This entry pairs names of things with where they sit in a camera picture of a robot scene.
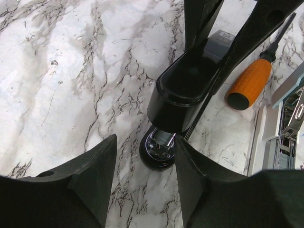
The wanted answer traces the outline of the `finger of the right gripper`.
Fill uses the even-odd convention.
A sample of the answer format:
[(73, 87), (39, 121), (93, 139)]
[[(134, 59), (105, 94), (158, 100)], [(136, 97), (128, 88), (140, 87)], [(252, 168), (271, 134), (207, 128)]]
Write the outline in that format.
[(216, 94), (233, 69), (272, 35), (303, 2), (303, 0), (257, 2), (224, 57), (221, 71), (213, 86), (213, 94)]
[(223, 0), (185, 0), (185, 51), (199, 46), (209, 35)]

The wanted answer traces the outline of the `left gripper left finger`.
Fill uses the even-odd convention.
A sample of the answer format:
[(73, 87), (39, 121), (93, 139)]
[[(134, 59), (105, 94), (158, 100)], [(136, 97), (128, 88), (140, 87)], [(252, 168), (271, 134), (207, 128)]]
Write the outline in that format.
[(3, 228), (103, 228), (117, 156), (117, 137), (36, 177), (0, 179)]

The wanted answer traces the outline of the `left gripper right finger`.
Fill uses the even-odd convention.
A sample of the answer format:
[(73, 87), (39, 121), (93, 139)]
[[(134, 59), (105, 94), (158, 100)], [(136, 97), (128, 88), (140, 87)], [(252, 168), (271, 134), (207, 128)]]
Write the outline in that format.
[(175, 139), (175, 165), (186, 228), (301, 228), (304, 173), (231, 171)]

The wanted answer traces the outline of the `grey staple strip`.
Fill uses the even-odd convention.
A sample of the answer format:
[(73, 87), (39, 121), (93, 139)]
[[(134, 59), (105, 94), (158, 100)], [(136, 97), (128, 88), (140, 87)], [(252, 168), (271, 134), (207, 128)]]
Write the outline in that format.
[(169, 147), (172, 144), (174, 137), (175, 137), (175, 133), (157, 131), (153, 138), (157, 144), (165, 146), (165, 147)]
[(278, 170), (293, 170), (295, 169), (295, 157), (284, 153), (279, 153), (277, 160)]

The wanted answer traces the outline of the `black stapler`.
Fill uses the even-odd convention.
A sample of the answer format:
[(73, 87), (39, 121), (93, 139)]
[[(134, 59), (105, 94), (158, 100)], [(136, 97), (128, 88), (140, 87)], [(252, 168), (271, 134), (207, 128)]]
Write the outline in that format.
[(147, 167), (162, 171), (175, 163), (174, 140), (165, 147), (153, 137), (157, 131), (175, 133), (175, 137), (190, 134), (225, 55), (220, 49), (189, 50), (159, 76), (147, 108), (152, 125), (139, 149)]

